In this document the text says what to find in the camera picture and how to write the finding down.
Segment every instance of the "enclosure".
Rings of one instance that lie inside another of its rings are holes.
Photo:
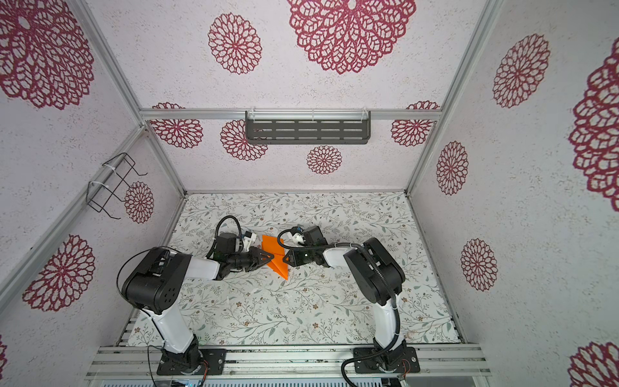
[[[0,2],[0,385],[169,386],[119,269],[204,257],[226,215],[257,245],[380,240],[410,385],[619,383],[617,20],[603,0]],[[287,270],[183,282],[184,322],[228,350],[207,381],[343,383],[372,345],[347,267]]]

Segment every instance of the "red wire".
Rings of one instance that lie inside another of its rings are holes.
[[[407,371],[406,370],[406,364],[404,364],[404,362],[409,363],[409,361],[406,360],[406,359],[402,359],[402,366],[404,366],[404,375],[403,376],[406,377],[406,374],[410,372],[411,367],[410,367],[410,363],[409,363],[409,370]]]
[[[204,376],[202,377],[202,383],[201,386],[204,386],[204,381],[206,380],[206,373],[209,371],[209,363],[206,360],[202,361],[204,363],[205,369],[204,369]]]

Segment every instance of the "black wire holder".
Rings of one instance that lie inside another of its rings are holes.
[[[371,113],[366,120],[255,120],[245,111],[245,136],[253,145],[367,144]]]
[[[118,162],[118,165],[113,167],[112,165],[110,165],[110,163],[114,160],[116,160],[118,157],[122,157],[122,159]],[[120,175],[118,173],[118,167],[120,167],[122,162],[126,162],[129,165],[129,169],[127,170],[127,172],[124,175]],[[110,199],[112,198],[112,196],[114,196],[116,199],[118,199],[121,202],[125,202],[125,200],[122,200],[121,198],[119,198],[116,195],[116,190],[118,189],[118,187],[121,186],[121,184],[125,183],[127,185],[127,187],[130,187],[131,185],[129,183],[127,183],[127,181],[125,180],[126,177],[129,175],[129,173],[131,171],[134,171],[136,173],[136,175],[138,176],[145,176],[148,175],[149,173],[139,173],[134,167],[136,165],[136,162],[131,158],[131,156],[129,156],[129,154],[127,152],[123,152],[123,153],[119,153],[118,155],[115,155],[114,157],[112,157],[111,159],[107,160],[105,163],[102,164],[103,167],[108,167],[111,168],[114,173],[116,174],[116,176],[120,177],[120,181],[118,182],[118,184],[114,187],[114,189],[110,189],[110,187],[105,184],[110,177],[112,177],[113,173],[110,173],[105,180],[103,181],[89,181],[88,182],[88,187],[86,187],[86,204],[88,204],[88,206],[90,208],[92,208],[93,210],[97,211],[97,212],[105,212],[109,217],[111,217],[112,219],[120,219],[117,217],[114,217],[112,215],[110,215],[110,213],[105,209],[105,206],[108,204],[108,202],[110,201]],[[90,187],[93,185],[99,185],[100,187],[105,188],[110,195],[108,196],[108,198],[105,200],[105,202],[103,204],[99,204],[98,202],[96,202],[95,200],[95,196],[97,195],[99,189],[95,190],[95,193],[92,195],[92,198],[90,197]]]

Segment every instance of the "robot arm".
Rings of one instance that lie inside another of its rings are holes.
[[[217,235],[212,259],[154,248],[126,279],[121,293],[152,319],[164,339],[164,363],[172,363],[173,369],[186,375],[204,371],[197,337],[185,324],[178,308],[181,285],[186,277],[222,280],[232,269],[253,271],[267,264],[274,256],[251,246],[255,239],[252,233],[246,233],[242,240],[232,233]],[[384,372],[395,370],[407,350],[396,320],[396,305],[405,281],[402,268],[376,238],[370,238],[363,245],[342,243],[334,246],[327,243],[318,226],[312,226],[306,230],[300,227],[291,230],[290,239],[299,247],[312,246],[313,249],[290,249],[284,257],[287,264],[316,263],[350,269],[361,292],[373,304],[376,322],[373,353],[377,356],[371,363]],[[388,348],[395,339],[394,345]]]
[[[125,280],[123,297],[150,316],[163,338],[162,360],[180,373],[203,372],[198,340],[183,320],[178,295],[185,278],[221,280],[232,269],[253,271],[273,259],[255,246],[256,234],[246,232],[242,241],[232,233],[217,236],[213,259],[192,257],[166,248],[151,249]],[[239,243],[243,247],[238,251]]]
[[[288,239],[301,248],[307,246],[318,248],[328,245],[318,226],[305,230],[300,226],[293,228],[290,230]],[[400,335],[397,329],[397,308],[394,308],[394,305],[400,304],[402,283],[405,281],[404,271],[376,238],[370,238],[363,245],[354,246],[346,243],[341,243],[342,246],[338,245],[336,243],[335,247],[327,247],[324,250],[289,250],[284,261],[291,266],[314,262],[325,267],[348,267],[363,296],[373,304],[376,323],[374,352],[389,347],[394,337],[397,336],[395,344],[383,355],[377,357],[374,363],[378,363],[378,367],[385,372],[395,370],[407,352],[404,335]],[[374,270],[370,259],[381,272],[389,289],[385,287],[385,282]],[[396,297],[396,303],[392,302],[390,294]]]

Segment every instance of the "mounting plate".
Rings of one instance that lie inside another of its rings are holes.
[[[359,356],[366,356],[366,355],[370,355],[374,352],[373,348],[369,348],[369,347],[361,347],[361,348],[355,348],[353,350],[353,357],[359,357]],[[407,347],[405,352],[404,352],[404,356],[402,357],[402,359],[406,359],[408,360],[409,364],[410,364],[410,370],[409,370],[409,365],[406,364],[406,362],[400,361],[398,362],[398,366],[395,370],[388,370],[389,372],[394,372],[394,373],[404,373],[405,369],[404,369],[404,365],[406,365],[406,372],[407,373],[418,373],[419,371],[421,371],[421,368],[419,367],[419,360],[417,358],[417,353],[415,351],[415,349],[413,347]],[[376,361],[375,359],[369,359],[369,360],[363,360],[361,362],[355,362],[355,372],[356,373],[379,373],[379,372],[383,372],[379,367],[378,367],[379,363]]]
[[[221,375],[223,372],[223,366],[226,362],[226,350],[225,349],[201,349],[202,358],[209,364],[209,371],[206,375]],[[204,374],[204,365],[194,373],[195,375]],[[170,376],[170,375],[183,375],[179,369],[176,369],[175,364],[168,361],[159,363],[157,368],[157,375]]]

